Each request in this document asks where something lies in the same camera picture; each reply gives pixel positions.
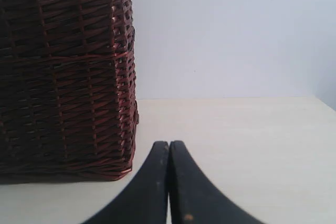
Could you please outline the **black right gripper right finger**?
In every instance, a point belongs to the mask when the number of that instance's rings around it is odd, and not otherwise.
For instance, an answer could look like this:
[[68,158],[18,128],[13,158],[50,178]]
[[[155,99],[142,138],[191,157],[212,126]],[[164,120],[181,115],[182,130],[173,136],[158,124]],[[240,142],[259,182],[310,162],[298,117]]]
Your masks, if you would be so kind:
[[169,198],[172,223],[261,223],[206,177],[182,141],[170,143]]

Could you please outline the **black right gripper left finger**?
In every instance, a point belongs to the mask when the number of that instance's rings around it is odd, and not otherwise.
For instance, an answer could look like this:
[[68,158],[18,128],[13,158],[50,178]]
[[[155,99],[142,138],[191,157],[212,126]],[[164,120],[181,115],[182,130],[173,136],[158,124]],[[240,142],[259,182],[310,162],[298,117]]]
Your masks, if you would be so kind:
[[168,142],[154,142],[143,165],[123,191],[85,223],[166,223],[168,162]]

